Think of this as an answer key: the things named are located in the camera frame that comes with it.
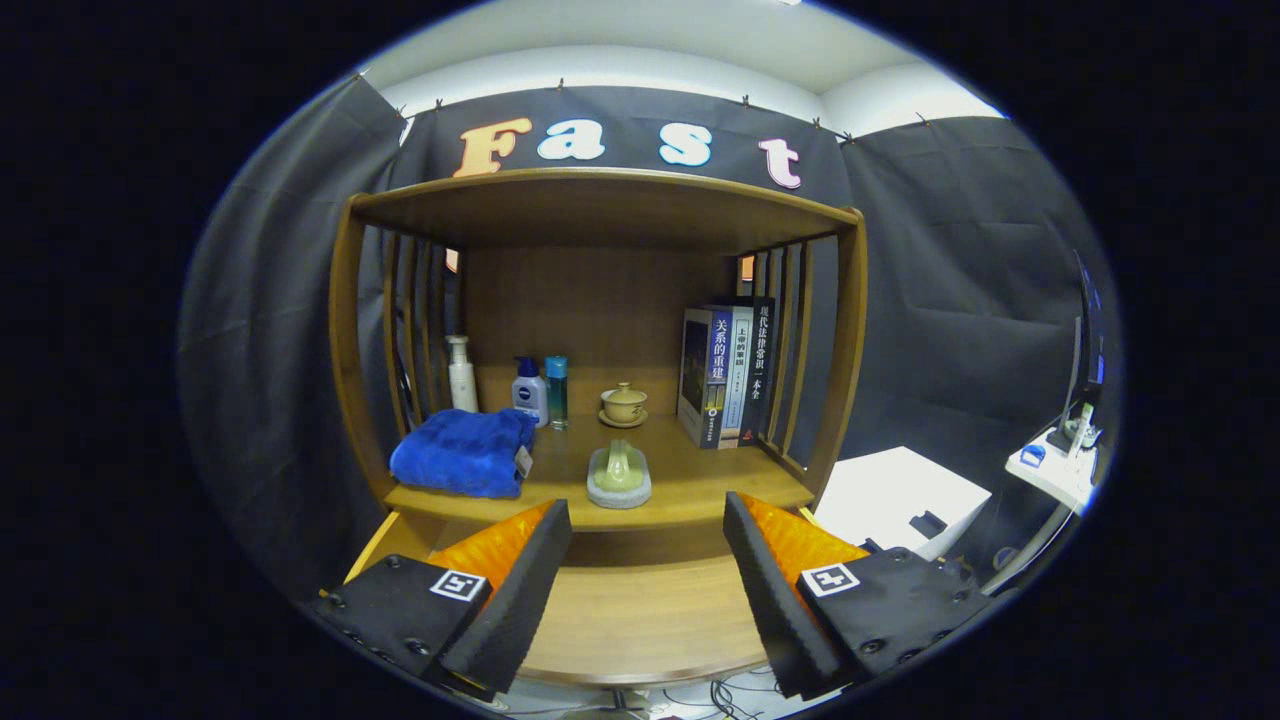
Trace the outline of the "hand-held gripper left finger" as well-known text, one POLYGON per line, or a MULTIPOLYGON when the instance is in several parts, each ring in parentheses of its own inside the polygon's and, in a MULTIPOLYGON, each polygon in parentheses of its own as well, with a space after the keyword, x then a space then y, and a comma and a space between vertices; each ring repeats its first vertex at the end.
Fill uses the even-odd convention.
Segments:
POLYGON ((490 701, 524 665, 571 537, 562 498, 456 542, 394 511, 312 619, 403 679, 490 701))

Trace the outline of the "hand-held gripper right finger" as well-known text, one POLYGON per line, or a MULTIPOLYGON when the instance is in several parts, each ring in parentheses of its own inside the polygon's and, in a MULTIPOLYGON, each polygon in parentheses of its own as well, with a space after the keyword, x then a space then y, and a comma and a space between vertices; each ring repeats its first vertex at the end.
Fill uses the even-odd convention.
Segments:
POLYGON ((723 533, 787 697, 902 673, 993 602, 957 562, 865 550, 750 495, 724 496, 723 533))

